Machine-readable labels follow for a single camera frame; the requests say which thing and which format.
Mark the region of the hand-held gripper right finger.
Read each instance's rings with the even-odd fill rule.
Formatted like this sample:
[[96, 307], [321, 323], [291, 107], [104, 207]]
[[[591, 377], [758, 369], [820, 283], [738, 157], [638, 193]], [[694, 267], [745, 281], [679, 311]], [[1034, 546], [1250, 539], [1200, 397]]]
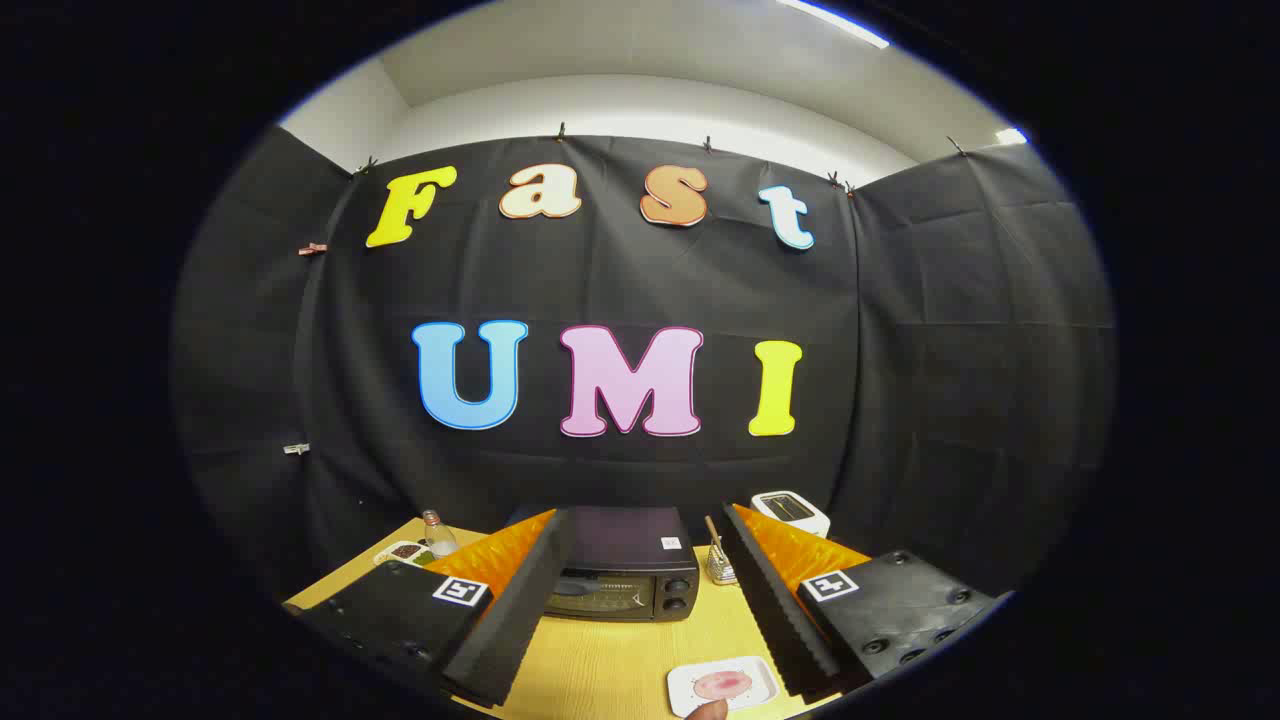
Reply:
[[722, 547], [785, 689], [806, 701], [896, 682], [1009, 600], [913, 551], [867, 556], [736, 503]]

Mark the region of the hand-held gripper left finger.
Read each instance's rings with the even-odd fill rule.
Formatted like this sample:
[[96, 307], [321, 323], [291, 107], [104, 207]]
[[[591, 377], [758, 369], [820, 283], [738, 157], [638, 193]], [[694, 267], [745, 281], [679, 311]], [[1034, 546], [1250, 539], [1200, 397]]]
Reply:
[[553, 509], [428, 565], [388, 553], [285, 611], [420, 694], [503, 705], [570, 560], [577, 514]]

